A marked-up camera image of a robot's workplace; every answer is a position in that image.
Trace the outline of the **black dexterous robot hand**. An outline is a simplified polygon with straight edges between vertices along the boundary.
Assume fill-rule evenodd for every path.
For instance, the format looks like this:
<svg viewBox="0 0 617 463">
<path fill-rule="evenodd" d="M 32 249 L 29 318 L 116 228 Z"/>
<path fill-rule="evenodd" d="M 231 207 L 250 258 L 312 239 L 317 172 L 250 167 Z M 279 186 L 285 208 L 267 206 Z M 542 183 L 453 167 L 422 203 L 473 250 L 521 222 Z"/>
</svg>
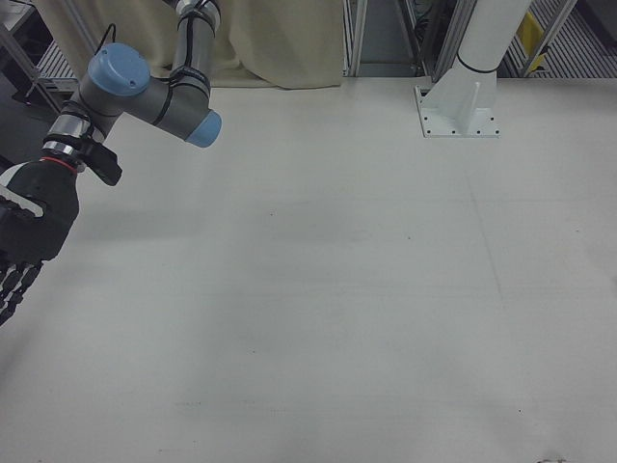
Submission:
<svg viewBox="0 0 617 463">
<path fill-rule="evenodd" d="M 79 211 L 77 174 L 59 161 L 1 175 L 1 321 L 13 316 L 45 262 L 60 253 Z"/>
</svg>

